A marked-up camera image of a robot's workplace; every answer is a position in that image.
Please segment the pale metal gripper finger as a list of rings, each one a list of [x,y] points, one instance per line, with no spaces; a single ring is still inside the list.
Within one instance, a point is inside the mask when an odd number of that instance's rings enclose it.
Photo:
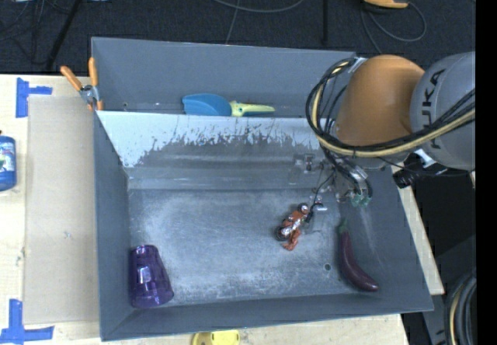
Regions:
[[[320,232],[327,217],[328,208],[322,202],[314,202],[310,207],[310,212],[305,219],[304,233],[310,235]]]
[[[316,154],[296,154],[289,169],[289,184],[302,185],[318,181],[324,162]]]

